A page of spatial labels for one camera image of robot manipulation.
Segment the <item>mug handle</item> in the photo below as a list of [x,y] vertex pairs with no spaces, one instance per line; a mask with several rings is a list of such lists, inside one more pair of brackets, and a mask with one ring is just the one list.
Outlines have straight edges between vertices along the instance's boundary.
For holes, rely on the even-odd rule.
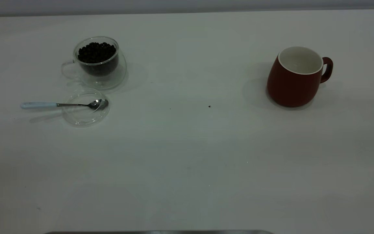
[[333,72],[333,61],[329,57],[322,58],[324,64],[327,64],[327,68],[325,69],[324,75],[321,76],[320,83],[326,82]]
[[73,72],[72,74],[68,74],[66,72],[64,72],[64,68],[67,66],[67,65],[71,65],[71,64],[74,64],[74,60],[71,59],[67,62],[64,62],[62,65],[61,65],[61,73],[63,76],[69,78],[69,79],[72,79],[72,80],[79,80],[79,75],[77,74],[77,72]]

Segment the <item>gray wall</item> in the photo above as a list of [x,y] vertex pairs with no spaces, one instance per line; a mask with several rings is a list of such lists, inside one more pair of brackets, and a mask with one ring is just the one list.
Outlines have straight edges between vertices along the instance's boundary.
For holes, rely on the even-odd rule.
[[374,0],[0,0],[0,16],[374,8]]

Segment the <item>double-walled glass cup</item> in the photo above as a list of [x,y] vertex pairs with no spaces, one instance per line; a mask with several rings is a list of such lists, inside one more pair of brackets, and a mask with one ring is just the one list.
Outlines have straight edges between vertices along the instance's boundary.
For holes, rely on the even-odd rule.
[[[108,43],[116,48],[109,59],[98,63],[86,63],[79,60],[79,50],[90,43]],[[77,64],[73,75],[67,74],[67,65]],[[83,40],[74,48],[73,59],[61,65],[61,73],[71,79],[80,79],[85,85],[98,89],[110,89],[120,84],[126,74],[126,60],[118,43],[110,37],[91,37]]]

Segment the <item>metal spoon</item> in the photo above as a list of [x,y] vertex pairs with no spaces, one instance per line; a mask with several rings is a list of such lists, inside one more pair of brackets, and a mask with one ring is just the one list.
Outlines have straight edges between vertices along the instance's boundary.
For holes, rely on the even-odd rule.
[[106,99],[96,99],[93,102],[84,104],[68,104],[68,103],[56,103],[56,102],[23,102],[20,107],[23,109],[39,109],[39,108],[55,108],[55,107],[74,107],[74,106],[87,106],[90,109],[100,110],[105,109],[109,105]]

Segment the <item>ceramic mug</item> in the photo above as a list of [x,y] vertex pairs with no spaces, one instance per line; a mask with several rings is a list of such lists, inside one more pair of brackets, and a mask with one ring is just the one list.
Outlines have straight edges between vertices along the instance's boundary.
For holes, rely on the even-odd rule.
[[[326,71],[322,75],[324,64]],[[281,51],[268,78],[271,98],[286,107],[299,107],[309,103],[320,83],[326,82],[333,71],[333,61],[306,47],[294,46]]]

